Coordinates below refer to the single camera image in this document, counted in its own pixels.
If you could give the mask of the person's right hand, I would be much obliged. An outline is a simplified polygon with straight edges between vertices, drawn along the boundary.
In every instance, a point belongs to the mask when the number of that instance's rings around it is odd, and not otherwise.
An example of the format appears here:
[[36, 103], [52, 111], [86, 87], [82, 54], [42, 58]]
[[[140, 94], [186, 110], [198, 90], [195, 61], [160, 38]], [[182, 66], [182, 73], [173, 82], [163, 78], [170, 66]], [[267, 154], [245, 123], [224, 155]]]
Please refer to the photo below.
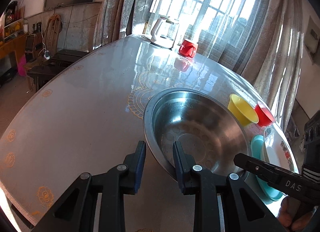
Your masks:
[[319, 198], [303, 202], [285, 197], [281, 202], [278, 221], [287, 231], [319, 231]]

